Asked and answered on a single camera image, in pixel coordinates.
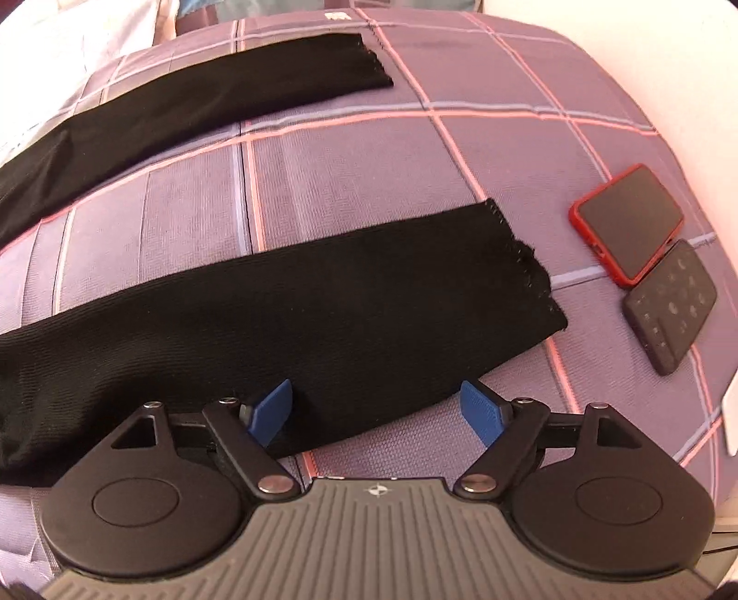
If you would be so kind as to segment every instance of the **black strap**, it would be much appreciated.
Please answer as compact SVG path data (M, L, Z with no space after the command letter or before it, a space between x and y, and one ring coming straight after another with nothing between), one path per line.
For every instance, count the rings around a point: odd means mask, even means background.
M237 52L74 115L0 168L0 249L40 219L158 152L218 127L391 86L358 34Z
M38 483L62 444L89 449L147 400L199 411L285 378L294 410L269 450L312 449L566 324L491 200L177 273L0 336L0 474Z

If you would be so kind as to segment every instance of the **red phone case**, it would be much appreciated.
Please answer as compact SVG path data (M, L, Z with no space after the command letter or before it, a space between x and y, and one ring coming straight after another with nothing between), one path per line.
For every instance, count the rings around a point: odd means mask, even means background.
M599 239L597 234L594 231L592 231L588 223L582 218L582 215L579 214L579 207L585 202L587 202L588 200L591 200L592 198L594 198L597 194L599 194L603 190L606 190L610 186L615 185L618 181L625 179L625 177L628 177L628 175L630 175L631 173L633 173L635 170L639 168L648 168L648 167L646 167L643 164L634 165L633 167L629 168L624 173L620 173L617 177L613 178L612 181L608 181L607 183L600 185L591 194L587 194L580 200L577 200L574 204L572 204L571 208L569 209L569 220L571 221L571 224L579 232L579 235L582 236L582 238L587 243L587 245L590 248L592 248L592 251L597 255L600 262L602 263L602 266L604 266L605 270L610 274L610 277L613 278L613 281L616 284L618 284L620 287L633 287L634 285L636 285L644 277L644 275L646 275L646 273L648 273L651 270L651 267L653 267L653 265L655 265L656 262L658 262L659 258L663 256L664 252L666 251L666 247L674 239L675 235L677 234L682 224L684 223L684 216L682 216L677 226L667 236L667 238L663 241L661 246L655 251L654 255L646 263L646 266L644 266L643 269L641 269L641 272L638 273L638 275L636 275L635 277L631 279L623 272L623 270L620 268L620 265L615 260L615 257L610 253L609 249L605 246L602 240Z

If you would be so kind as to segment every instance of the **purple plaid bedsheet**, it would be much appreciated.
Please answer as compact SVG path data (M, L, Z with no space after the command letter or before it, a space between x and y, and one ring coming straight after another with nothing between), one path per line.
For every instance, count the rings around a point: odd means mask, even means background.
M554 411L611 403L715 502L725 499L738 477L720 414L738 366L738 278L666 142L562 36L499 18L413 10L235 21L109 64L46 130L172 70L326 31L361 32L395 86L234 123L45 219L0 250L0 333L176 271L491 196L536 248L570 326L484 383ZM633 163L646 163L679 202L683 237L719 290L697 343L667 378L656 375L622 317L623 293L567 220L574 200ZM285 464L305 484L320 475L451 481L482 450L454 397ZM36 518L43 495L0 486L5 583L38 588L52 576Z

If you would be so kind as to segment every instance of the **black circular disc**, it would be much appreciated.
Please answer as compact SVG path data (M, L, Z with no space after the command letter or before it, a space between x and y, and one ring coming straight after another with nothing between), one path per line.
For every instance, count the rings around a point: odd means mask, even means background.
M118 527L152 525L168 517L178 504L179 494L173 485L141 477L110 483L92 500L99 518Z
M600 477L576 490L579 509L602 523L637 525L656 515L661 495L647 483L631 477Z

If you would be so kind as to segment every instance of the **phone screen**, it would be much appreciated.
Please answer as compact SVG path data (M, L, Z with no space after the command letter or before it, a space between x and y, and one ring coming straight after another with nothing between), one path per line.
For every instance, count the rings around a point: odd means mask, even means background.
M646 267L683 218L669 192L645 167L583 202L579 214L629 279Z

